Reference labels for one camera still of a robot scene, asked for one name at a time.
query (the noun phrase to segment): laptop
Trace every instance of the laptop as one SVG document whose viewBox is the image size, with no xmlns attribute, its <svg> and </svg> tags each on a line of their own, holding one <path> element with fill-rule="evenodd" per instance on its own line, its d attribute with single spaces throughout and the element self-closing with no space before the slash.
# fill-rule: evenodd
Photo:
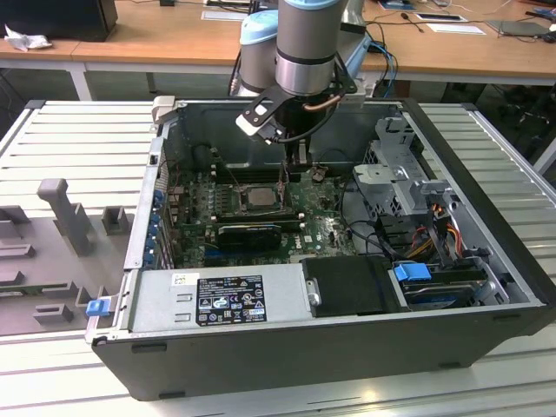
<svg viewBox="0 0 556 417">
<path fill-rule="evenodd" d="M 512 22 L 509 20 L 487 20 L 486 23 L 501 35 L 541 36 L 550 30 L 532 22 Z"/>
</svg>

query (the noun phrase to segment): green circuit board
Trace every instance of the green circuit board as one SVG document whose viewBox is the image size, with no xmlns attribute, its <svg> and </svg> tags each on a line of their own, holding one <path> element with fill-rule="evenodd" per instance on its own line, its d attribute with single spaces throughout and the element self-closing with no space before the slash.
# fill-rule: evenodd
<svg viewBox="0 0 556 417">
<path fill-rule="evenodd" d="M 275 183 L 263 183 L 245 187 L 275 186 Z M 184 187 L 189 188 L 188 197 L 182 198 L 181 215 L 175 217 L 174 226 L 178 268 L 297 263 L 304 257 L 355 255 L 354 244 L 342 226 L 337 210 L 341 185 L 334 183 L 333 179 L 326 178 L 317 183 L 312 181 L 309 173 L 304 173 L 299 182 L 288 184 L 288 205 L 293 212 L 305 215 L 304 228 L 299 232 L 281 233 L 280 247 L 264 252 L 224 253 L 216 245 L 215 234 L 221 224 L 212 222 L 211 216 L 240 209 L 238 185 L 217 184 L 207 176 L 199 176 Z"/>
</svg>

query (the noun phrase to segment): power supply label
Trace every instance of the power supply label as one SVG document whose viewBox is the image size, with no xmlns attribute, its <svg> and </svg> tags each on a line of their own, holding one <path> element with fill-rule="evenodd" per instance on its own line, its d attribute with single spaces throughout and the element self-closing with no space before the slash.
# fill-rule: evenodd
<svg viewBox="0 0 556 417">
<path fill-rule="evenodd" d="M 199 326 L 267 320 L 261 275 L 197 280 L 195 321 Z"/>
</svg>

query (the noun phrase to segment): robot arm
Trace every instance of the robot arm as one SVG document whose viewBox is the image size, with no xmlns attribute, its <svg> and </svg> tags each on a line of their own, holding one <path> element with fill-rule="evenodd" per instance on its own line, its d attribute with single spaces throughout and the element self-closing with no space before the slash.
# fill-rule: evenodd
<svg viewBox="0 0 556 417">
<path fill-rule="evenodd" d="M 356 92 L 338 43 L 342 15 L 353 20 L 358 9 L 360 16 L 362 2 L 347 2 L 280 0 L 278 10 L 245 19 L 240 95 L 258 94 L 236 120 L 247 135 L 284 144 L 308 139 L 345 94 Z M 358 42 L 368 39 L 361 22 L 350 25 Z"/>
</svg>

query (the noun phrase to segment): blue tab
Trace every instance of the blue tab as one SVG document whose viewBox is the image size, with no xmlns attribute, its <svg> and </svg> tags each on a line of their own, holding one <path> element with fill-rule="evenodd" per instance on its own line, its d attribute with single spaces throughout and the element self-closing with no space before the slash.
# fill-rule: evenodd
<svg viewBox="0 0 556 417">
<path fill-rule="evenodd" d="M 394 268 L 398 281 L 431 280 L 433 277 L 424 263 L 402 263 Z"/>
<path fill-rule="evenodd" d="M 109 300 L 93 300 L 89 301 L 87 304 L 87 310 L 85 314 L 88 317 L 96 317 L 98 315 L 105 316 L 110 315 L 110 301 Z"/>
</svg>

